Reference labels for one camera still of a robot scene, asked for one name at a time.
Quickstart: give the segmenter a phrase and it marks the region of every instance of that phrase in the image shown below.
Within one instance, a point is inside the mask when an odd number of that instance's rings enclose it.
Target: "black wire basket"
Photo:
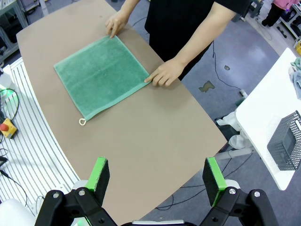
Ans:
[[[280,170],[297,170],[301,163],[301,116],[298,111],[283,118],[268,143]]]

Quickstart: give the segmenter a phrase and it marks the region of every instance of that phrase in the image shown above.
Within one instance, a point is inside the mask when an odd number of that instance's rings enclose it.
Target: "floor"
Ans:
[[[24,0],[25,4],[30,4],[31,2],[32,0]],[[124,0],[117,2],[107,0],[107,2],[118,10]],[[47,6],[49,12],[53,12],[70,3],[71,0],[50,0]],[[149,2],[147,0],[141,0],[132,13],[129,23],[134,24],[144,18],[147,15],[148,6]],[[41,18],[40,8],[37,8],[29,18],[31,23]],[[270,45],[265,40],[264,34],[259,32],[260,28],[256,27],[258,24],[254,19],[248,17],[246,19],[248,22],[238,21],[237,23],[229,23],[223,34],[214,42],[216,71],[219,77],[225,83],[236,86],[238,89],[227,86],[217,78],[214,69],[214,59],[212,58],[212,46],[202,60],[183,80],[184,85],[212,119],[234,111],[236,109],[235,102],[239,101],[241,97],[239,89],[244,89],[247,93],[250,93],[278,59],[279,53],[281,53],[280,49],[276,49],[275,51],[272,47],[273,45]],[[148,41],[149,35],[144,29],[144,22],[145,19],[142,19],[135,24],[134,28]],[[14,57],[18,58],[20,55],[16,54],[6,61],[6,63],[12,62]],[[201,92],[200,88],[208,81],[211,82],[214,89]],[[237,169],[247,158],[248,156],[242,156],[232,159],[224,174],[226,175]],[[227,160],[218,162],[221,169],[225,167],[227,162]],[[202,185],[201,174],[202,171],[197,173],[186,185]],[[229,178],[238,181],[242,190],[247,193],[255,188],[263,189],[270,199],[280,225],[301,225],[301,217],[299,215],[299,209],[301,208],[299,195],[300,171],[295,173],[289,187],[285,191],[279,191],[260,157],[254,153]],[[189,199],[201,190],[203,190],[203,186],[180,188],[174,193],[174,203]],[[170,197],[161,206],[169,205],[171,202],[172,198]],[[159,221],[181,218],[194,224],[200,224],[209,210],[208,197],[206,192],[203,191],[189,201],[174,205],[166,211],[155,209],[143,217],[143,219]],[[241,224],[238,219],[229,218],[226,225],[238,226]]]
[[[263,20],[266,18],[266,16],[269,13],[269,10],[271,9],[271,4],[273,0],[265,0],[264,4],[260,10],[260,14],[258,15],[258,18]],[[281,55],[283,51],[289,47],[296,56],[298,56],[298,53],[295,48],[293,48],[293,45],[295,43],[294,37],[290,34],[289,30],[278,20],[276,24],[272,27],[264,27],[261,24],[258,24],[256,20],[250,17],[248,14],[246,16],[246,21],[266,40],[270,46],[278,53],[278,55]],[[277,26],[281,28],[281,30],[284,31],[287,38],[284,38],[283,35],[279,32],[277,29]]]

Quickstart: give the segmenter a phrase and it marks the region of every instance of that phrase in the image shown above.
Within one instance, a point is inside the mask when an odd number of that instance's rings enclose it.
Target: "brown tabletop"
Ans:
[[[41,109],[79,177],[88,179],[97,157],[108,158],[103,206],[121,224],[158,206],[226,141],[179,81],[168,89],[148,85],[79,125],[82,115],[53,67],[104,37],[104,22],[114,12],[104,0],[81,0],[30,25],[17,39]],[[149,73],[162,63],[129,25],[119,38]]]

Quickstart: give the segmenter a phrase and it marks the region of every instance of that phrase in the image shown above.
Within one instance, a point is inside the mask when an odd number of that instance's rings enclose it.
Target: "person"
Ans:
[[[280,18],[281,14],[290,9],[292,4],[299,3],[299,0],[274,0],[272,3],[272,8],[270,9],[267,18],[260,21],[258,18],[256,19],[262,26],[272,27],[277,20]]]
[[[126,0],[105,26],[114,37],[127,24],[140,0]],[[213,40],[237,14],[243,15],[250,0],[151,0],[145,29],[150,46],[164,63],[145,82],[169,86],[182,80],[208,50]]]

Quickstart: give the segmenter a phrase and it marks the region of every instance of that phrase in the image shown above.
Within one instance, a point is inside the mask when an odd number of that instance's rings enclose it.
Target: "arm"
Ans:
[[[180,52],[162,64],[145,82],[153,80],[153,85],[169,86],[181,75],[186,65],[223,32],[234,16],[235,12],[215,2],[206,19]]]
[[[140,0],[126,0],[120,11],[112,15],[105,23],[107,34],[111,34],[113,38],[128,22],[128,19],[133,12],[134,8]]]

